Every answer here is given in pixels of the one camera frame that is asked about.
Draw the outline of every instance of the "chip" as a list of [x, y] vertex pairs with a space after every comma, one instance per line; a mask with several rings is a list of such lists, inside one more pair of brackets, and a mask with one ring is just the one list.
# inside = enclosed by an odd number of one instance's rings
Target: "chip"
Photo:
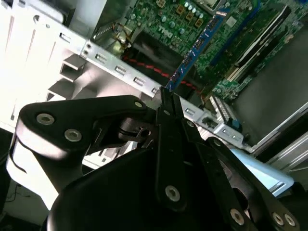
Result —
[[194, 25], [196, 28], [199, 28], [202, 25], [202, 23], [203, 23], [203, 20], [199, 18]]
[[185, 7], [181, 4], [177, 7], [177, 13], [179, 15], [181, 15], [184, 12], [184, 10], [185, 10]]
[[230, 16], [230, 18], [226, 21], [226, 24], [231, 28], [236, 24], [237, 20]]
[[158, 0], [156, 1], [156, 4], [158, 7], [163, 8], [165, 6], [166, 1], [165, 0]]
[[187, 19], [187, 21], [190, 22], [190, 21], [192, 20], [192, 18], [193, 18], [193, 15], [194, 15], [194, 14], [193, 14], [192, 12], [189, 11], [185, 18]]

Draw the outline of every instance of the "motherboard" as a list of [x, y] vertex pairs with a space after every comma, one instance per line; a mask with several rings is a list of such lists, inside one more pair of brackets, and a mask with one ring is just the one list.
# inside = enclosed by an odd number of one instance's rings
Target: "motherboard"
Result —
[[198, 75], [180, 82], [193, 83], [203, 99], [215, 93], [230, 101], [293, 38], [307, 10], [296, 0], [137, 0], [125, 27], [146, 32], [187, 62], [215, 14], [227, 12], [193, 61]]

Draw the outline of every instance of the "cable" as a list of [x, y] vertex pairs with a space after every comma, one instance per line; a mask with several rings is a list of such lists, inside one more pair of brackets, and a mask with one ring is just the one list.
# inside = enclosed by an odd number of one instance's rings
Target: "cable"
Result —
[[[130, 58], [126, 57], [126, 56], [123, 57], [123, 60], [129, 61], [129, 62], [131, 62], [131, 63], [135, 63], [135, 64], [138, 65], [138, 66], [144, 66], [144, 67], [147, 68], [147, 69], [151, 69], [151, 70], [153, 70], [153, 71], [159, 73], [159, 74], [160, 74], [161, 76], [163, 76], [163, 77], [170, 78], [170, 75], [169, 75], [169, 74], [163, 73], [162, 70], [156, 68], [154, 65], [147, 65], [147, 64], [145, 64], [145, 63], [138, 62], [136, 59], [130, 59]], [[196, 86], [194, 86], [194, 85], [193, 85], [192, 83], [190, 83], [190, 82], [187, 82], [187, 81], [185, 81], [185, 80], [182, 80], [182, 81], [181, 81], [181, 84], [185, 84], [187, 87], [189, 87], [189, 88], [195, 90], [197, 93], [201, 93], [201, 91], [198, 90], [198, 88], [197, 88]]]
[[31, 196], [29, 196], [29, 195], [28, 195], [28, 196], [24, 196], [24, 195], [21, 195], [20, 193], [18, 193], [18, 192], [17, 192], [17, 187], [18, 187], [18, 186], [20, 186], [20, 184], [17, 183], [16, 186], [15, 186], [15, 192], [12, 193], [9, 197], [7, 197], [7, 199], [8, 199], [8, 198], [11, 198], [11, 197], [14, 195], [14, 198], [13, 198], [12, 200], [5, 201], [5, 203], [13, 202], [13, 201], [16, 199], [16, 195], [17, 195], [17, 194], [20, 195], [20, 196], [23, 196], [23, 197], [31, 197]]
[[[130, 40], [129, 34], [128, 34], [127, 31], [124, 29], [125, 26], [124, 26], [123, 24], [120, 24], [120, 23], [116, 23], [116, 25], [119, 25], [120, 27], [122, 27], [122, 29], [123, 29], [123, 31], [124, 31], [124, 33], [125, 33], [126, 42], [132, 44], [132, 42], [131, 42], [131, 40]], [[115, 24], [112, 24], [112, 31], [113, 31], [114, 33], [116, 32], [115, 30], [116, 30], [116, 26], [115, 26]]]
[[13, 202], [13, 201], [16, 199], [17, 187], [18, 187], [18, 184], [16, 184], [16, 186], [15, 186], [15, 192], [13, 193], [13, 194], [14, 194], [14, 199], [12, 199], [12, 200], [10, 200], [10, 201], [5, 201], [5, 203]]

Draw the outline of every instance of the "red cable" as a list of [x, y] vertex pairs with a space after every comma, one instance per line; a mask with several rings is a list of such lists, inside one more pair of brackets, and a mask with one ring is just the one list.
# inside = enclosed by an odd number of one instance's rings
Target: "red cable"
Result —
[[[161, 76], [163, 77], [167, 77], [167, 78], [170, 78], [170, 75], [167, 74], [167, 73], [163, 73], [162, 70], [156, 68], [155, 66], [153, 65], [146, 65], [145, 63], [141, 63], [141, 62], [138, 62], [136, 59], [129, 59], [128, 57], [123, 57], [123, 60], [127, 60], [129, 62], [132, 62], [132, 63], [136, 63], [138, 66], [144, 66], [145, 68], [147, 69], [151, 69], [151, 70], [154, 70], [155, 72], [159, 73]], [[192, 83], [189, 83], [189, 82], [186, 82], [185, 80], [182, 80], [181, 81], [181, 84], [185, 84], [187, 87], [190, 87], [192, 88], [193, 90], [196, 90], [196, 92], [198, 93], [201, 93], [200, 90], [198, 90], [197, 87], [195, 87]]]

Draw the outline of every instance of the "screw hole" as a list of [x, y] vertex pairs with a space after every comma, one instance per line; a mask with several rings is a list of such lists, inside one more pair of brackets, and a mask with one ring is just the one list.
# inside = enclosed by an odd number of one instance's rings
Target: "screw hole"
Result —
[[176, 192], [175, 192], [173, 189], [170, 189], [170, 190], [169, 190], [169, 193], [170, 193], [173, 197], [176, 196]]
[[69, 133], [69, 136], [76, 138], [78, 134], [72, 131]]
[[35, 24], [37, 24], [39, 22], [39, 15], [35, 15], [33, 17], [33, 21], [34, 21]]
[[49, 122], [50, 121], [50, 119], [48, 117], [46, 117], [46, 116], [42, 117], [41, 120], [43, 120], [45, 122]]

